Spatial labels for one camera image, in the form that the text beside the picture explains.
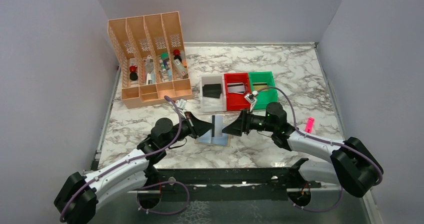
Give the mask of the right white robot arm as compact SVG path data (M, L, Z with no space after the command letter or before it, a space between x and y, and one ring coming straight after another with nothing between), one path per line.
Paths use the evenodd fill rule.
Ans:
M307 160L289 173L292 186L323 181L339 184L352 196L363 197L381 183L384 171L359 139L337 141L302 132L288 123L286 111L277 102L269 103L265 111L260 116L242 110L222 132L233 136L249 134L252 130L270 132L277 147L319 158L319 162Z

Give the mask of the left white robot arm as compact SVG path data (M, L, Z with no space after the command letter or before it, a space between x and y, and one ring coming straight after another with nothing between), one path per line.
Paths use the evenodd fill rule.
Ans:
M180 115L176 125L168 118L159 119L147 138L124 158L87 175L75 172L67 178L54 200L60 222L88 223L98 209L120 194L137 188L160 188L164 183L154 165L165 157L165 150L213 128L214 124L197 119L191 112Z

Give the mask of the beige card holder wallet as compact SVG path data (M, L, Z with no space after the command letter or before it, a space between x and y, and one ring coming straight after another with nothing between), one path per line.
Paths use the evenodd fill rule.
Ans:
M215 136L212 136L212 131L208 131L206 134L196 139L195 144L203 144L210 146L229 146L231 139L228 134L218 132Z

